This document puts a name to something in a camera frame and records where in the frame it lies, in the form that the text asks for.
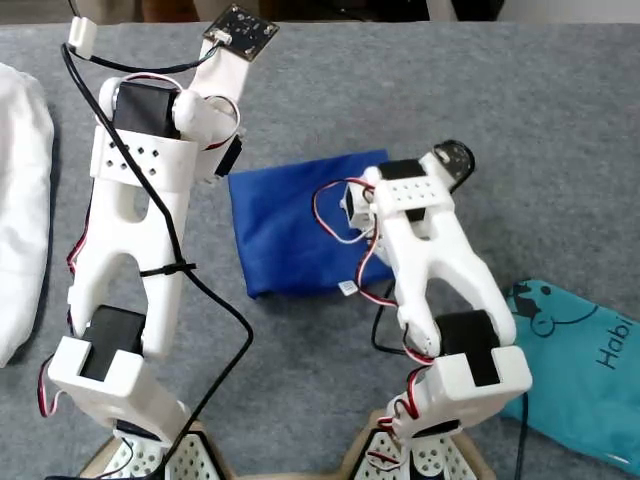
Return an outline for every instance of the white connector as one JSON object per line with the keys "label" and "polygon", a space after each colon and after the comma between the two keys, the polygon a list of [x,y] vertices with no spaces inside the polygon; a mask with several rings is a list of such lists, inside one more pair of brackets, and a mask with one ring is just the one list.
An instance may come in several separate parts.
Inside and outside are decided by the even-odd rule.
{"label": "white connector", "polygon": [[220,29],[216,30],[213,33],[213,38],[218,40],[220,43],[223,43],[224,45],[231,45],[231,40],[233,40],[233,38],[231,37],[231,34],[224,32]]}
{"label": "white connector", "polygon": [[87,17],[73,17],[69,31],[69,45],[82,58],[89,60],[93,55],[93,44],[98,34],[98,26]]}

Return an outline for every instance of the gray felt surface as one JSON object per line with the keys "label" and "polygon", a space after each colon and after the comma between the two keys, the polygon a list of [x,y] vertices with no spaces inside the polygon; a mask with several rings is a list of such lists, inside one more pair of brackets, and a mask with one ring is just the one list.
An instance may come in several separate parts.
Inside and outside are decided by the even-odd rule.
{"label": "gray felt surface", "polygon": [[[101,28],[98,53],[177,63],[197,54],[203,28]],[[91,185],[94,120],[60,60],[66,35],[65,26],[0,29],[0,61],[40,79],[57,126],[43,315],[27,347],[0,371],[6,479],[75,473],[108,435],[68,399],[57,416],[40,419],[34,395],[40,362],[66,332],[64,259]],[[246,85],[238,168],[375,148],[406,158],[458,138],[479,163],[456,194],[458,215],[499,284],[539,277],[638,318],[638,45],[636,26],[283,25]],[[82,72],[94,91],[110,75],[85,65]],[[226,187],[195,188],[185,250],[256,328],[254,348],[202,417],[228,461],[240,473],[335,469],[410,367],[369,347],[373,306],[337,294],[246,297]],[[142,308],[130,266],[114,285],[114,303]],[[171,356],[157,370],[193,405],[241,330],[190,286],[180,315]],[[395,340],[397,328],[385,319],[384,336]],[[518,424],[494,418],[470,433],[498,477],[510,478]],[[538,434],[526,453],[527,480],[630,478]]]}

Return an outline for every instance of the cartoon print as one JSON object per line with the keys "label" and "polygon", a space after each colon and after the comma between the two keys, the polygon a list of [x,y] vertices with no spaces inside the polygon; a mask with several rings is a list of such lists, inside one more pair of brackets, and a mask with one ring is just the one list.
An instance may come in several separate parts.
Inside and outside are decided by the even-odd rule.
{"label": "cartoon print", "polygon": [[[541,338],[548,338],[553,335],[556,325],[573,325],[586,320],[596,313],[599,308],[598,305],[594,305],[590,312],[582,316],[570,319],[556,319],[552,315],[543,312],[533,298],[524,296],[532,292],[533,289],[527,282],[520,282],[513,286],[509,294],[507,294],[507,298],[513,298],[513,304],[516,308],[516,311],[511,313],[528,318],[531,331]],[[549,296],[552,295],[553,291],[549,285],[542,285],[540,293]]]}

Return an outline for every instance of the wooden base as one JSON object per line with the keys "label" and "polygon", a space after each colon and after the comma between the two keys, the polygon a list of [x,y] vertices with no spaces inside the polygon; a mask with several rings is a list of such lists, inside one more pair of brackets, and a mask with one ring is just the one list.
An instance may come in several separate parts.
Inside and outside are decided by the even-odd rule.
{"label": "wooden base", "polygon": [[[211,450],[216,457],[216,462],[221,468],[224,476],[227,480],[348,480],[354,468],[357,466],[361,459],[363,449],[367,446],[367,440],[371,434],[371,430],[376,428],[376,420],[383,415],[382,411],[375,411],[369,417],[369,423],[366,428],[358,434],[355,441],[351,445],[351,448],[347,451],[342,465],[340,468],[328,474],[315,474],[315,473],[273,473],[273,474],[260,474],[260,475],[245,475],[238,476],[231,466],[226,463],[220,454],[220,451],[216,448],[215,443],[210,436],[209,444]],[[200,423],[196,423],[193,431],[204,432],[204,427]],[[496,480],[496,476],[489,466],[485,463],[484,459],[476,449],[473,441],[465,433],[454,435],[452,440],[456,444],[456,447],[460,450],[465,460],[473,470],[473,473],[478,480]],[[87,464],[87,466],[80,473],[81,477],[96,477],[104,472],[109,461],[116,453],[120,446],[120,441],[111,438],[105,443],[100,450],[96,453],[93,459]]]}

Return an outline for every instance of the black cable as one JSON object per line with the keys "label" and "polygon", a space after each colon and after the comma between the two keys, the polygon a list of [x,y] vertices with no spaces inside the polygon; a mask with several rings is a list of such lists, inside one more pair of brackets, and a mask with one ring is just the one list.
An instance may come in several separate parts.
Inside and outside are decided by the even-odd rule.
{"label": "black cable", "polygon": [[105,472],[105,473],[103,473],[101,475],[98,475],[96,477],[96,480],[99,480],[101,478],[111,477],[111,476],[115,475],[116,473],[119,473],[122,470],[124,470],[125,468],[127,468],[127,465],[129,465],[131,463],[131,460],[133,460],[133,455],[134,455],[133,447],[124,438],[122,439],[122,442],[129,448],[129,459],[125,463],[120,465],[118,468],[116,468],[115,470],[111,470],[110,472]]}
{"label": "black cable", "polygon": [[[391,280],[382,298],[389,298],[395,286],[396,286],[396,281]],[[382,314],[384,313],[385,308],[386,307],[384,305],[380,305],[378,307],[378,311],[376,312],[376,316],[373,319],[373,326],[371,327],[371,345],[373,345],[373,348],[375,348],[380,352],[391,353],[392,355],[405,355],[404,350],[402,350],[401,348],[393,348],[393,347],[387,347],[385,345],[380,345],[376,340],[377,333],[378,333],[378,324],[380,323],[380,319],[382,318]]]}
{"label": "black cable", "polygon": [[[182,255],[182,251],[181,251],[181,248],[180,248],[180,242],[178,241],[178,236],[177,236],[177,233],[176,233],[176,229],[175,229],[175,226],[174,226],[174,223],[173,223],[173,218],[171,216],[171,213],[169,212],[169,210],[167,209],[166,205],[164,204],[164,202],[162,201],[160,196],[157,194],[157,192],[155,191],[153,186],[149,183],[149,181],[145,177],[144,173],[142,173],[142,170],[140,169],[139,165],[136,163],[136,161],[133,159],[133,157],[131,156],[131,154],[127,150],[124,142],[122,141],[122,138],[120,138],[120,135],[116,131],[115,127],[113,126],[113,123],[111,122],[111,120],[109,120],[107,118],[105,113],[100,108],[100,105],[96,101],[95,97],[93,96],[93,94],[91,93],[91,91],[89,90],[87,85],[84,83],[84,80],[80,76],[80,74],[79,74],[79,72],[78,72],[78,70],[77,70],[77,68],[76,68],[76,66],[75,66],[75,64],[73,62],[73,57],[71,56],[71,50],[69,49],[69,46],[67,44],[62,44],[61,52],[62,52],[62,58],[64,60],[65,66],[67,67],[67,70],[69,71],[69,75],[71,76],[71,79],[73,80],[73,82],[78,87],[78,90],[80,91],[80,93],[82,94],[84,99],[87,101],[87,103],[91,107],[91,110],[93,110],[93,112],[95,113],[96,117],[98,118],[98,120],[100,121],[102,126],[105,128],[105,130],[107,130],[107,132],[111,136],[111,139],[112,139],[113,143],[116,145],[116,147],[118,148],[118,150],[122,154],[125,162],[129,166],[131,171],[134,173],[134,175],[136,176],[136,178],[138,179],[138,181],[140,182],[140,184],[144,188],[145,192],[149,195],[149,198],[151,198],[151,200],[154,202],[154,204],[156,205],[158,210],[160,210],[160,212],[162,212],[162,215],[163,215],[163,217],[165,219],[165,222],[167,224],[167,232],[169,234],[169,238],[171,239],[171,245],[172,245],[172,248],[173,248],[173,253],[174,253],[174,257],[176,259],[176,263],[184,263],[184,264],[186,264],[186,261],[185,261],[183,255]],[[178,434],[178,436],[174,440],[173,445],[171,445],[171,448],[169,448],[169,450],[167,451],[166,455],[163,457],[162,462],[160,462],[160,465],[158,466],[158,468],[145,477],[145,478],[148,478],[148,479],[164,478],[164,467],[167,465],[167,463],[171,459],[171,456],[175,453],[175,451],[179,447],[180,442],[182,442],[184,437],[187,435],[187,433],[189,432],[189,429],[191,428],[193,423],[198,418],[198,415],[202,412],[202,410],[207,405],[207,403],[209,402],[209,400],[211,399],[213,394],[216,392],[218,387],[220,387],[222,382],[229,376],[229,374],[231,373],[233,368],[236,366],[236,364],[240,361],[240,359],[243,357],[243,355],[249,349],[249,347],[251,346],[251,343],[253,343],[253,337],[254,337],[253,329],[251,328],[251,325],[249,324],[249,322],[242,316],[242,314],[240,312],[238,312],[238,310],[236,310],[227,301],[225,301],[224,299],[219,297],[202,280],[200,280],[200,278],[198,278],[198,276],[192,270],[185,270],[184,271],[184,275],[201,292],[203,292],[210,299],[212,299],[214,302],[216,302],[222,308],[227,310],[227,312],[229,312],[231,315],[233,315],[236,318],[236,320],[238,320],[238,322],[245,329],[245,331],[247,333],[247,338],[245,339],[244,343],[242,344],[242,346],[240,347],[238,352],[233,356],[231,361],[229,361],[229,363],[227,363],[227,365],[224,367],[222,372],[218,375],[218,377],[211,384],[211,386],[209,387],[207,392],[204,394],[202,399],[198,402],[196,408],[193,410],[193,413],[191,414],[191,416],[189,417],[189,419],[185,423],[184,427],[182,428],[182,430],[180,431],[180,433]],[[80,480],[80,479],[81,479],[81,477],[52,476],[52,477],[47,477],[46,480]]]}
{"label": "black cable", "polygon": [[518,440],[518,456],[516,458],[516,472],[513,476],[514,480],[522,478],[522,464],[524,463],[524,447],[527,442],[527,432],[529,431],[529,394],[524,392],[522,395],[522,422],[520,424],[520,438]]}
{"label": "black cable", "polygon": [[168,75],[172,73],[186,72],[187,70],[200,66],[202,63],[210,59],[213,56],[213,54],[216,53],[217,49],[218,49],[218,45],[214,44],[214,46],[211,47],[209,51],[205,53],[202,56],[202,58],[199,58],[198,60],[194,60],[193,62],[189,62],[189,63],[180,63],[178,65],[171,65],[169,67],[160,67],[160,68],[135,67],[131,65],[125,65],[123,63],[112,62],[111,60],[107,60],[105,58],[98,57],[96,55],[92,55],[89,59],[85,59],[80,57],[74,50],[71,50],[71,53],[73,53],[76,57],[82,58],[83,60],[87,60],[91,63],[95,63],[96,65],[100,65],[101,67],[111,68],[112,70],[117,70],[119,72],[124,72],[124,73],[147,72],[147,73],[157,73],[159,75]]}
{"label": "black cable", "polygon": [[76,6],[76,2],[74,0],[67,0],[67,3],[69,4],[69,8],[71,9],[73,16],[79,17],[80,14],[78,13],[78,7]]}

